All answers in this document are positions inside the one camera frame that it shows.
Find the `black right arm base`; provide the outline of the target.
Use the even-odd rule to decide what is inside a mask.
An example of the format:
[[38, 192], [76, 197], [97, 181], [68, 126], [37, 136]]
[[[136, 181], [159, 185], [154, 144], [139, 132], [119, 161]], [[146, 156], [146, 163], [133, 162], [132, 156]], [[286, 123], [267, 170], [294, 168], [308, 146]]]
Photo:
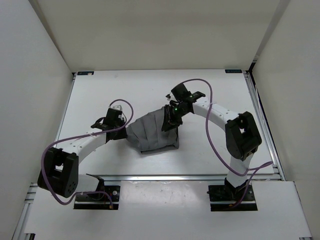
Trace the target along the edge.
[[253, 186], [248, 183], [248, 180], [238, 187], [233, 187], [225, 178], [223, 184], [209, 185], [207, 194], [211, 212], [258, 210]]

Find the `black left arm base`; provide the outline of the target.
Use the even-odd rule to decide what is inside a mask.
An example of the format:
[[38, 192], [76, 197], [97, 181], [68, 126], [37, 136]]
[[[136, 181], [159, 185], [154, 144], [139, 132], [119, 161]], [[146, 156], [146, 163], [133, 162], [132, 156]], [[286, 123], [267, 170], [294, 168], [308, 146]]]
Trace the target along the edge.
[[118, 210], [121, 186], [106, 185], [105, 180], [97, 175], [79, 176], [75, 190], [79, 192], [74, 200], [74, 210]]

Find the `grey pleated skirt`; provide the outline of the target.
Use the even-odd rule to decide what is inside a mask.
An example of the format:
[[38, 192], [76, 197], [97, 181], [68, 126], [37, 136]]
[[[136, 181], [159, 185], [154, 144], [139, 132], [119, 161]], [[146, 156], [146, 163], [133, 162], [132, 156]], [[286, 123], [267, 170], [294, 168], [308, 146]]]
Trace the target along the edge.
[[180, 146], [177, 128], [162, 131], [164, 108], [149, 112], [126, 128], [128, 144], [142, 154], [177, 150]]

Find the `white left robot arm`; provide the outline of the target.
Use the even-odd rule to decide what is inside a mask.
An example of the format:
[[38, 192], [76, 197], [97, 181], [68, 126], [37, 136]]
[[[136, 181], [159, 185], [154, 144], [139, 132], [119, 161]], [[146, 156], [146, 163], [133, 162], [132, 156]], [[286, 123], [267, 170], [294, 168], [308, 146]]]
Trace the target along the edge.
[[109, 141], [127, 137], [127, 122], [98, 119], [83, 135], [68, 137], [49, 145], [41, 157], [37, 185], [49, 191], [59, 202], [60, 197], [73, 198], [76, 194], [87, 193], [93, 200], [100, 200], [105, 188], [100, 180], [89, 174], [79, 174], [80, 163], [91, 153]]

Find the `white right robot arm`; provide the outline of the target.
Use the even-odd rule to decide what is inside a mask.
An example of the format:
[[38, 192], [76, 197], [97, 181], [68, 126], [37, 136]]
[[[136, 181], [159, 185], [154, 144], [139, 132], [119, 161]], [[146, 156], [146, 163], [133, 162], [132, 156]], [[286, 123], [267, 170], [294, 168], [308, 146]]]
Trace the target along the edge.
[[174, 97], [167, 94], [169, 104], [164, 106], [164, 120], [161, 130], [167, 132], [176, 129], [188, 113], [205, 118], [206, 135], [209, 138], [209, 122], [221, 128], [225, 133], [226, 148], [230, 154], [230, 164], [222, 157], [219, 160], [228, 168], [225, 178], [224, 193], [230, 200], [238, 199], [248, 183], [247, 174], [250, 162], [262, 143], [257, 124], [253, 115], [246, 111], [237, 113], [213, 103], [202, 92], [190, 93]]

